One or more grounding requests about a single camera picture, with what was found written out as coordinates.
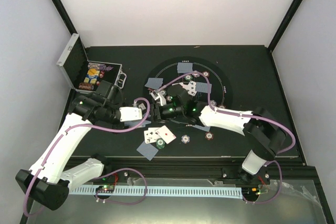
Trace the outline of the blue playing card deck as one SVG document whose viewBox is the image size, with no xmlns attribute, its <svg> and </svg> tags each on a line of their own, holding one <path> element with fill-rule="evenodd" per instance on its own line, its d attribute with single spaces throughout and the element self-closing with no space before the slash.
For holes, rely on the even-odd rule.
<svg viewBox="0 0 336 224">
<path fill-rule="evenodd" d="M 136 120 L 136 121 L 126 121 L 126 122 L 124 123 L 124 126 L 125 126 L 125 127 L 135 127 L 135 126 L 138 125 L 140 122 L 141 122 L 141 120 Z M 145 127 L 145 126 L 148 125 L 148 124 L 151 124 L 151 121 L 149 121 L 149 120 L 145 120 L 145 121 L 142 122 L 142 124 L 140 124 L 140 125 L 138 126 L 138 128 Z"/>
</svg>

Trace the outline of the blue card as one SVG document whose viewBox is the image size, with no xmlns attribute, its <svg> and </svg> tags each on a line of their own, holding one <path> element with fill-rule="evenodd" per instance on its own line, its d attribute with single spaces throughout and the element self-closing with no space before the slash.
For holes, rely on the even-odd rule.
<svg viewBox="0 0 336 224">
<path fill-rule="evenodd" d="M 196 91 L 201 93 L 211 93 L 212 84 L 197 82 L 196 83 Z"/>
<path fill-rule="evenodd" d="M 149 89 L 157 90 L 162 85 L 163 85 L 163 78 L 148 78 L 144 86 Z"/>
<path fill-rule="evenodd" d="M 193 125 L 193 128 L 205 131 L 205 132 L 210 132 L 210 126 L 200 126 L 200 125 Z"/>
<path fill-rule="evenodd" d="M 159 151 L 153 145 L 146 144 L 145 142 L 142 142 L 136 150 L 149 161 L 151 161 Z"/>
<path fill-rule="evenodd" d="M 190 73 L 193 72 L 193 63 L 179 62 L 177 64 L 177 73 Z"/>
</svg>

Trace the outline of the blue chips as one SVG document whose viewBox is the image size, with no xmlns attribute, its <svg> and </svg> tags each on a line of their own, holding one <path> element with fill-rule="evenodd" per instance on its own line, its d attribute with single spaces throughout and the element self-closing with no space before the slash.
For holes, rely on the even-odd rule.
<svg viewBox="0 0 336 224">
<path fill-rule="evenodd" d="M 210 100 L 210 103 L 211 103 L 212 106 L 217 106 L 217 103 L 214 100 Z"/>
<path fill-rule="evenodd" d="M 192 73 L 192 76 L 193 76 L 194 78 L 198 78 L 200 75 L 198 74 L 197 71 L 194 71 L 194 72 Z"/>
</svg>

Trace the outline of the blue white poker chip stack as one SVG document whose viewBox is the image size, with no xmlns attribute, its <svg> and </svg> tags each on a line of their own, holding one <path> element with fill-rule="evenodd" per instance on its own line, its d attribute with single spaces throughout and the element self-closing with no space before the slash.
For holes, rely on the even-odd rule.
<svg viewBox="0 0 336 224">
<path fill-rule="evenodd" d="M 188 135 L 183 135 L 181 137 L 181 142 L 184 143 L 184 144 L 187 144 L 190 142 L 190 137 Z"/>
</svg>

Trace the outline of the orange black poker chip stack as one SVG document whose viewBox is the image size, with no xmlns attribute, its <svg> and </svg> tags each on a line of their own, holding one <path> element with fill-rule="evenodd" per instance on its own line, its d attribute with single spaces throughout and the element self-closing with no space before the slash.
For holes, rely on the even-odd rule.
<svg viewBox="0 0 336 224">
<path fill-rule="evenodd" d="M 213 134 L 211 133 L 211 132 L 207 132 L 206 134 L 205 134 L 205 138 L 207 139 L 207 140 L 212 140 L 213 139 Z"/>
</svg>

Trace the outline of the green poker chip stack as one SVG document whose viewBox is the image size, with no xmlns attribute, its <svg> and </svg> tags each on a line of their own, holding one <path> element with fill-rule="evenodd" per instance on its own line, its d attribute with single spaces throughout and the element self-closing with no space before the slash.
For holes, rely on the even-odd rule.
<svg viewBox="0 0 336 224">
<path fill-rule="evenodd" d="M 156 141 L 156 146 L 158 149 L 163 149 L 165 147 L 165 141 L 162 139 L 158 139 Z"/>
</svg>

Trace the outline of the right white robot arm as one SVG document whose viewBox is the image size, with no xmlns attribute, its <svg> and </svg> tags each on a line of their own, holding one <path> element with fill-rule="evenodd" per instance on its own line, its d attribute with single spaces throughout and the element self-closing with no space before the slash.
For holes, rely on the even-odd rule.
<svg viewBox="0 0 336 224">
<path fill-rule="evenodd" d="M 247 137 L 251 141 L 252 148 L 238 171 L 239 179 L 245 184 L 252 183 L 258 177 L 259 170 L 275 159 L 286 139 L 285 131 L 271 123 L 270 119 L 257 118 L 269 115 L 261 108 L 238 112 L 212 108 L 201 101 L 189 102 L 187 105 L 172 102 L 163 106 L 151 105 L 150 115 L 155 122 L 164 122 L 181 116 L 190 124 L 217 127 Z"/>
</svg>

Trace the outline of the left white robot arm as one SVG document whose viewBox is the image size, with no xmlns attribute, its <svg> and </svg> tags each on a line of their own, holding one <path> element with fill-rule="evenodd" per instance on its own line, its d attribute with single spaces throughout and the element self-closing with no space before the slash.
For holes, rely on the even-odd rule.
<svg viewBox="0 0 336 224">
<path fill-rule="evenodd" d="M 142 119 L 142 111 L 135 104 L 115 103 L 121 89 L 103 81 L 96 91 L 77 96 L 69 106 L 65 120 L 42 156 L 30 167 L 21 169 L 15 176 L 25 193 L 24 205 L 31 198 L 42 206 L 58 209 L 69 192 L 91 179 L 108 181 L 113 174 L 105 158 L 95 154 L 84 163 L 64 170 L 74 150 L 91 130 L 113 133 L 129 132 L 124 123 Z"/>
</svg>

